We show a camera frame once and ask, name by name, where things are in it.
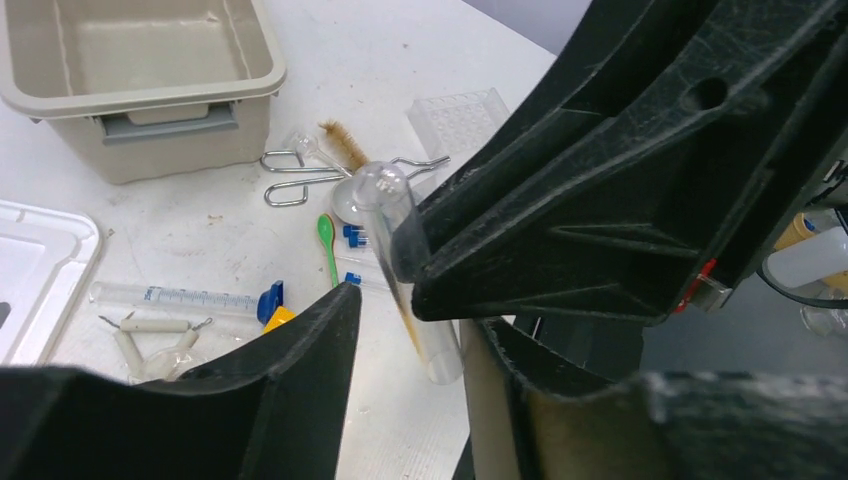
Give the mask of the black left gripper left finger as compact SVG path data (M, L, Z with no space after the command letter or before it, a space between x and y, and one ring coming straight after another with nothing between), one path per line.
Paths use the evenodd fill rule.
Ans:
M1 372L5 479L332 479L362 294L344 283L293 320L174 381L70 367Z

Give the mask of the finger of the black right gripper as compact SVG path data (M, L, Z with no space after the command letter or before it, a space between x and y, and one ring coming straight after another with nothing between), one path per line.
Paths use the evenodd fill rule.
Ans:
M421 203L413 311L659 324L750 275L846 145L845 2L594 1Z

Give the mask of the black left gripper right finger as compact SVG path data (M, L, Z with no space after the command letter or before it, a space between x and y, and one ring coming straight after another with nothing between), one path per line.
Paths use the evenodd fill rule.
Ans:
M843 479L847 382L644 372L610 381L501 318L464 320L479 479Z

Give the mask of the large clear test tube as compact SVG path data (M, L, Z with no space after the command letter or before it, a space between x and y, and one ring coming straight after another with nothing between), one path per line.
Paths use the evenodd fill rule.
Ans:
M464 364L452 322L423 321L412 308L413 290L430 249L407 176L393 163L369 163L353 177L353 199L429 380L437 385L453 383Z

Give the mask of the yellow test tube rack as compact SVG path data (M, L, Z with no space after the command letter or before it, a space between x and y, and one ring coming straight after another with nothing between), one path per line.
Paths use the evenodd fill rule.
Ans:
M275 312L269 318L267 324L265 325L262 334L266 334L288 322L293 320L297 316L296 313L287 309L284 306L279 306Z

